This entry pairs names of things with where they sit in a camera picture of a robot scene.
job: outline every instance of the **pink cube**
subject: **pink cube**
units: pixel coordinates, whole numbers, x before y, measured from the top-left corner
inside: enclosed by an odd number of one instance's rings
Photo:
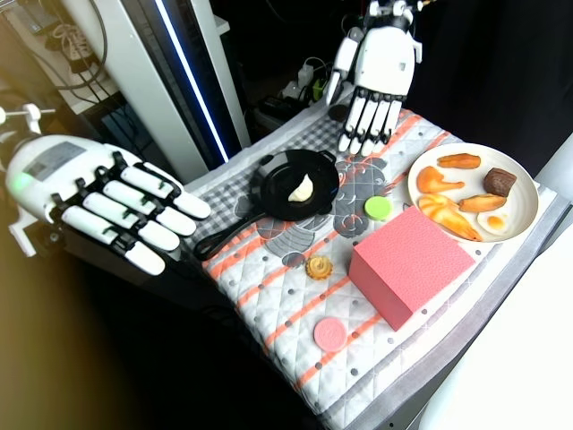
[[[394,330],[474,259],[417,208],[355,246],[350,279]]]

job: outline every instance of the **white plate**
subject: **white plate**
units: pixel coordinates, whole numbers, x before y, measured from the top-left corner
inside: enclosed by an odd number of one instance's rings
[[[438,167],[439,157],[461,153],[479,156],[482,159],[482,164],[479,168],[473,169]],[[418,178],[420,170],[428,166],[434,166],[437,168],[444,175],[444,181],[463,181],[466,183],[466,186],[461,189],[449,190],[440,193],[449,197],[454,202],[459,202],[462,199],[466,199],[477,194],[485,194],[485,190],[483,189],[483,179],[492,168],[502,168],[503,170],[507,170],[517,176],[517,181],[513,184],[513,187],[511,187],[511,191],[509,192],[508,201],[503,205],[501,210],[498,210],[503,211],[508,215],[508,230],[502,235],[495,236],[494,234],[485,231],[477,223],[477,214],[460,212],[471,222],[474,228],[479,231],[484,242],[498,243],[516,237],[526,231],[534,222],[539,208],[539,195],[537,194],[535,183],[524,168],[504,153],[488,148],[487,146],[476,145],[474,143],[451,143],[449,145],[438,146],[433,150],[425,152],[412,165],[408,175],[408,192],[410,193],[410,198],[416,207],[418,207],[418,201],[423,195],[423,193],[420,193],[418,190],[416,179]],[[460,242],[471,243],[471,241],[456,236],[445,228],[442,229]]]

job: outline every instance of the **blue light strip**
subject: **blue light strip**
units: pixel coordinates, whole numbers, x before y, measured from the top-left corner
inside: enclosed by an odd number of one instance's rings
[[[167,9],[165,8],[165,5],[163,4],[162,0],[155,0],[155,4],[157,5],[157,7],[159,9],[159,14],[161,15],[161,19],[163,19],[163,22],[165,23],[165,26],[167,28],[167,32],[169,33],[169,37],[171,38],[171,41],[173,42],[173,45],[175,47],[175,51],[177,52],[177,55],[179,56],[179,60],[181,61],[183,69],[185,70],[185,74],[187,75],[187,79],[189,80],[189,83],[191,84],[193,92],[195,93],[195,96],[197,97],[197,100],[199,101],[199,105],[201,106],[201,110],[203,111],[203,115],[205,115],[205,119],[207,120],[207,124],[209,124],[209,128],[211,129],[211,132],[213,133],[213,137],[215,138],[215,142],[217,143],[218,150],[221,153],[221,155],[223,156],[223,160],[227,163],[229,161],[229,157],[227,156],[227,153],[225,152],[225,148],[223,147],[223,143],[221,142],[221,139],[218,136],[217,129],[215,128],[215,125],[213,124],[213,120],[211,118],[209,110],[207,109],[207,105],[205,105],[205,100],[203,99],[203,96],[201,95],[201,92],[199,91],[199,87],[197,86],[197,81],[195,81],[195,77],[193,76],[193,73],[191,71],[191,67],[189,66],[189,62],[187,61],[187,58],[185,57],[185,53],[183,52],[183,49],[181,48],[181,43],[179,43],[179,39],[177,38],[177,34],[175,33],[175,29],[173,28],[173,24],[171,23],[171,20],[169,19]]]

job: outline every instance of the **robotic hand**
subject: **robotic hand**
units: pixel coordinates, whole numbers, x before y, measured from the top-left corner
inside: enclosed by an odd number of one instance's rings
[[[415,5],[417,11],[422,7],[422,2]],[[396,129],[414,64],[422,61],[422,44],[408,31],[414,20],[412,8],[404,0],[384,7],[372,1],[364,30],[354,27],[342,40],[326,94],[327,105],[335,102],[355,65],[355,92],[338,141],[339,151],[349,147],[351,154],[360,151],[365,157],[380,152]]]
[[[168,173],[131,152],[79,137],[38,136],[21,145],[6,172],[21,219],[10,230],[27,255],[24,228],[37,219],[68,225],[109,247],[150,275],[205,219],[210,207]]]

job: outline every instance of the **pink circle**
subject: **pink circle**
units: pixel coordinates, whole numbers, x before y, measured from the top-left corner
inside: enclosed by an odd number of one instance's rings
[[[337,318],[324,318],[314,326],[314,341],[324,351],[340,351],[346,344],[346,328]]]

